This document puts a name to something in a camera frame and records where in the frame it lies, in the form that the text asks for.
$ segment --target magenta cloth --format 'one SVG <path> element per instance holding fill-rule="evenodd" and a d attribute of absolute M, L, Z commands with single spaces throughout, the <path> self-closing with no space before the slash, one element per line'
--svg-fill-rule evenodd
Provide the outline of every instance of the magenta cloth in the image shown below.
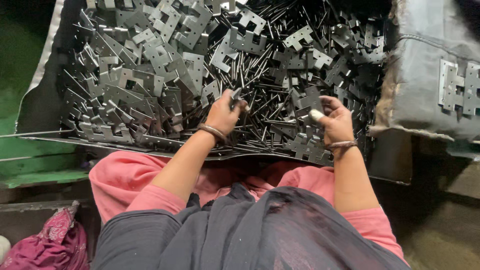
<path fill-rule="evenodd" d="M 103 222 L 117 214 L 133 210 L 164 209 L 177 214 L 186 202 L 167 190 L 150 185 L 170 158 L 117 151 L 102 159 L 89 174 L 95 202 Z M 193 192 L 200 204 L 227 195 L 234 182 L 241 182 L 250 194 L 259 198 L 268 190 L 294 186 L 309 190 L 334 205 L 333 168 L 306 166 L 281 161 L 263 169 L 257 176 L 247 176 L 236 168 L 202 168 Z M 341 213 L 357 231 L 403 261 L 403 252 L 392 233 L 390 222 L 381 208 Z"/>
<path fill-rule="evenodd" d="M 83 226 L 73 217 L 78 208 L 59 209 L 37 234 L 23 239 L 8 252 L 1 270 L 88 270 Z"/>

